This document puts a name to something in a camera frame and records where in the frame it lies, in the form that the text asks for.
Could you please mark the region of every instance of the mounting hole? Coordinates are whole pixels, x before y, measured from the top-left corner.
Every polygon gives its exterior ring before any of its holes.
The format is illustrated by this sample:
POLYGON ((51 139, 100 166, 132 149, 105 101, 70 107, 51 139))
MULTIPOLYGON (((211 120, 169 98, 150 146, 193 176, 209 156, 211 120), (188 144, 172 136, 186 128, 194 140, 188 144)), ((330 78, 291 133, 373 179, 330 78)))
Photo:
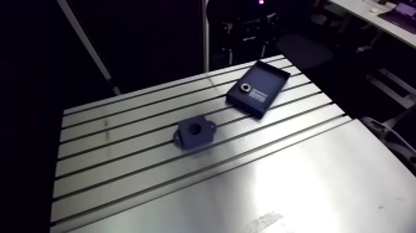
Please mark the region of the mounting hole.
POLYGON ((189 125, 188 127, 188 131, 189 133, 191 133, 192 135, 197 135, 201 132, 202 127, 200 126, 200 124, 197 123, 192 123, 189 125))
POLYGON ((240 90, 241 90, 242 92, 244 92, 244 93, 248 93, 248 92, 251 90, 251 87, 250 87, 250 85, 248 85, 247 83, 243 83, 243 84, 240 86, 240 90))

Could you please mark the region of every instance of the black plastic case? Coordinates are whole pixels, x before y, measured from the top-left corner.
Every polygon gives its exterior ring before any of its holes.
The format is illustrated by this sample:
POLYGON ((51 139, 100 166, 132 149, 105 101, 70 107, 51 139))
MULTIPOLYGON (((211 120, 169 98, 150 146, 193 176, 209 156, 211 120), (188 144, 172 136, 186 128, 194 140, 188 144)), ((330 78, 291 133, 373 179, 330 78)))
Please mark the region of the black plastic case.
POLYGON ((246 113, 262 118, 290 74, 257 61, 227 92, 226 100, 246 113))

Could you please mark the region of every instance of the aluminum t-slot table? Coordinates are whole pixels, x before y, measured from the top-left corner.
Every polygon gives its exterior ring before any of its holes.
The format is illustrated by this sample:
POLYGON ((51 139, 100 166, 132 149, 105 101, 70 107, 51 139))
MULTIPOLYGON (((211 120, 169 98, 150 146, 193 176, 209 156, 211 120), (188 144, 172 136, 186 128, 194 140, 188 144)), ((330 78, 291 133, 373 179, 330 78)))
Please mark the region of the aluminum t-slot table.
POLYGON ((225 103, 245 63, 64 112, 51 232, 415 232, 416 179, 283 56, 262 120, 225 103), (214 142, 173 145, 204 115, 214 142))

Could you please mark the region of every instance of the laptop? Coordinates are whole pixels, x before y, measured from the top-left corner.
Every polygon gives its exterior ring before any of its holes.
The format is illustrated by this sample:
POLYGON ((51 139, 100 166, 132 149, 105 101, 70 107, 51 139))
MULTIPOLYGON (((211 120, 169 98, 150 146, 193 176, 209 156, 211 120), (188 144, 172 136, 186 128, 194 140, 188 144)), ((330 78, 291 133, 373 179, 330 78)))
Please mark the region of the laptop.
POLYGON ((416 0, 400 2, 392 11, 378 17, 416 34, 416 0))

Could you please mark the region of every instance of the center hole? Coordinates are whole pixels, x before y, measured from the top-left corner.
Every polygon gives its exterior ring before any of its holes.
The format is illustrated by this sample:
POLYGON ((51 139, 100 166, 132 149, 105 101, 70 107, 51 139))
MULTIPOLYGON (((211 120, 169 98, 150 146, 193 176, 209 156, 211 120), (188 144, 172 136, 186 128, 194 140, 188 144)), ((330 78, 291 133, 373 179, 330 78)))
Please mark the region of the center hole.
POLYGON ((200 126, 200 124, 197 123, 193 123, 190 124, 188 131, 192 134, 192 135, 197 135, 201 132, 202 127, 200 126))

